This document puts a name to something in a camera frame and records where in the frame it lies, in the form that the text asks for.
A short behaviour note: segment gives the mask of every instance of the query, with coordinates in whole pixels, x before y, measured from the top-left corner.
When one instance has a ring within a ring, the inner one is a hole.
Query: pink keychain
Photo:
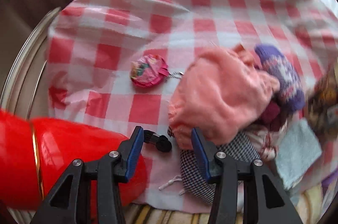
[[[142,88],[152,87],[168,78],[180,79],[182,75],[182,72],[170,73],[167,63],[160,55],[145,55],[131,63],[131,81]]]

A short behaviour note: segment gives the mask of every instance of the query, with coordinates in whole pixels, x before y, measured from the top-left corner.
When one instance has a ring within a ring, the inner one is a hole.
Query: purple knitted mitten
[[[299,75],[288,59],[273,45],[257,45],[255,52],[263,69],[279,80],[281,88],[277,95],[282,107],[290,113],[302,109],[305,105],[304,92]]]

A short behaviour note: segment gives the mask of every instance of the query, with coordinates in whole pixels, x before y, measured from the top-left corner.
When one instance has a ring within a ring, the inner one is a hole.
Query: houndstooth fabric
[[[258,152],[251,145],[249,138],[241,131],[229,143],[217,147],[235,160],[251,162],[260,159]],[[215,184],[207,184],[202,178],[194,151],[181,150],[180,154],[181,176],[186,191],[200,197],[206,203],[212,203],[215,193]]]
[[[174,134],[172,133],[171,127],[168,127],[167,134],[168,134],[169,137],[174,137],[175,138]]]

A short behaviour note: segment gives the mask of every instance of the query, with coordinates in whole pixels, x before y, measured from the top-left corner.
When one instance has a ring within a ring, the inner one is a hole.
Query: pink knitted hat
[[[181,149],[192,150],[195,126],[217,146],[231,142],[279,90],[275,77],[241,59],[233,50],[210,48],[185,71],[169,103],[169,125]]]

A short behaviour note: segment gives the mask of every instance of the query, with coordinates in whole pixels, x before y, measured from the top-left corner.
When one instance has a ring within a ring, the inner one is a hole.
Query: light blue cloth
[[[275,158],[284,188],[290,189],[321,154],[320,144],[306,119],[293,123],[280,143]]]

